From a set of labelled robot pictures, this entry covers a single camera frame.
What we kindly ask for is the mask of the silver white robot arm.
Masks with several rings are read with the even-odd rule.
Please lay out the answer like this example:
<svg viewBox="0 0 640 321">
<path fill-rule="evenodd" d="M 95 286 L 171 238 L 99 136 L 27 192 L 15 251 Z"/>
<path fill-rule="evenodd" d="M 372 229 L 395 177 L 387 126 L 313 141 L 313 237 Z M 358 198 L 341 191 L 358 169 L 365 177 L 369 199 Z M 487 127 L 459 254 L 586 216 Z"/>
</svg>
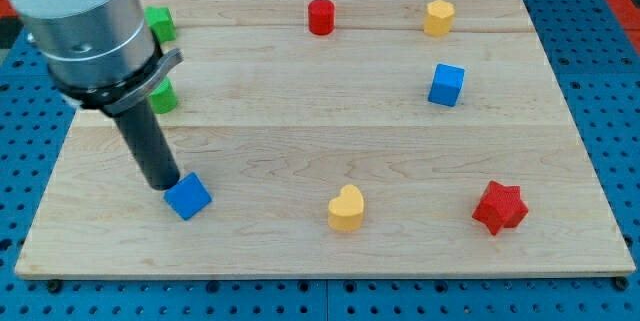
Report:
<svg viewBox="0 0 640 321">
<path fill-rule="evenodd" d="M 146 100 L 178 65 L 139 0 L 9 0 L 73 104 L 116 116 Z"/>
</svg>

